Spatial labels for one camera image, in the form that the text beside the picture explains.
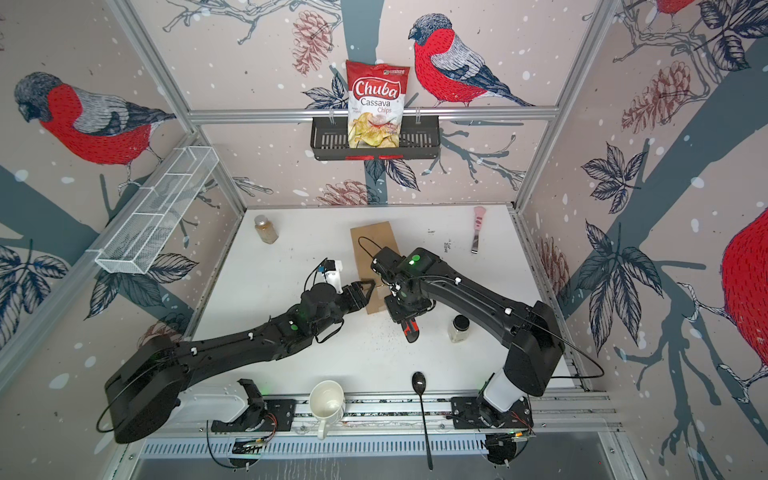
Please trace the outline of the red black utility knife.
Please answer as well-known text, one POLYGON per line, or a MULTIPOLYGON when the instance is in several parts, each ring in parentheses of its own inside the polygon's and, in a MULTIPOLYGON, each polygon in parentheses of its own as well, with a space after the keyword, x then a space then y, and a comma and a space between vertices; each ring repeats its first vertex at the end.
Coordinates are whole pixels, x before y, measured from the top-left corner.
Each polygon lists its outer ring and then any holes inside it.
POLYGON ((414 318, 402 320, 400 325, 408 343, 414 343, 418 340, 420 330, 414 318))

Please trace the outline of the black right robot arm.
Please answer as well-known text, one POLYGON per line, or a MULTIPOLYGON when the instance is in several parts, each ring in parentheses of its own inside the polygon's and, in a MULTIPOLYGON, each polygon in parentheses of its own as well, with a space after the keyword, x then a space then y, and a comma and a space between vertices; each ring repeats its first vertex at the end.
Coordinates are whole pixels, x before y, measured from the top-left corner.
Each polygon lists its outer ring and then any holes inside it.
POLYGON ((503 368, 481 390, 481 405, 509 411, 524 395, 540 397, 560 362, 565 341, 553 309, 506 298, 459 273, 436 254, 417 248, 408 256, 384 247, 371 269, 391 294, 385 305, 408 342, 419 337, 416 318, 444 304, 476 323, 507 348, 503 368))

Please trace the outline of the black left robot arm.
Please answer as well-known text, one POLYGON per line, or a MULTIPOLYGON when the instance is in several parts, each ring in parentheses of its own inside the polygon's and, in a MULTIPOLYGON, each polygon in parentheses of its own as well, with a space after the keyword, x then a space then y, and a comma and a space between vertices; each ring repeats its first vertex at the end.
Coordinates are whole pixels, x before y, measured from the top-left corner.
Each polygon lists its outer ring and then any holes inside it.
POLYGON ((336 289, 319 283, 301 294, 285 313, 249 330, 199 341, 149 339, 105 384, 112 433, 118 444, 143 439, 160 429, 180 404, 179 394, 210 377, 260 362, 295 355, 344 317, 364 309, 373 280, 336 289))

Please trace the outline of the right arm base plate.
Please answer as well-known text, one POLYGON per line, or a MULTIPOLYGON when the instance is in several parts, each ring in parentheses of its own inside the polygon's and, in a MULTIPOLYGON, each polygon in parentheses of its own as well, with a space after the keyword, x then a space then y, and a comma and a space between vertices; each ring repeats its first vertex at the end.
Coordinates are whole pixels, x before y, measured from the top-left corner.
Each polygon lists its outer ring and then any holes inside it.
POLYGON ((507 411, 491 406, 481 396, 452 397, 446 415, 455 429, 533 430, 529 398, 522 396, 507 411))

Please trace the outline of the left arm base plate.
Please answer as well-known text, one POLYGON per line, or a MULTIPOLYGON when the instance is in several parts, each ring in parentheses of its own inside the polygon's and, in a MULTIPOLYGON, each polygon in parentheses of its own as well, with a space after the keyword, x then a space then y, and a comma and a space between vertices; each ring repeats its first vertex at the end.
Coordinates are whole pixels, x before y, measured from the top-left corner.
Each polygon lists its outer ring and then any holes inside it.
POLYGON ((293 426, 297 404, 295 399, 262 398, 230 422, 214 420, 209 429, 217 434, 288 432, 293 426))

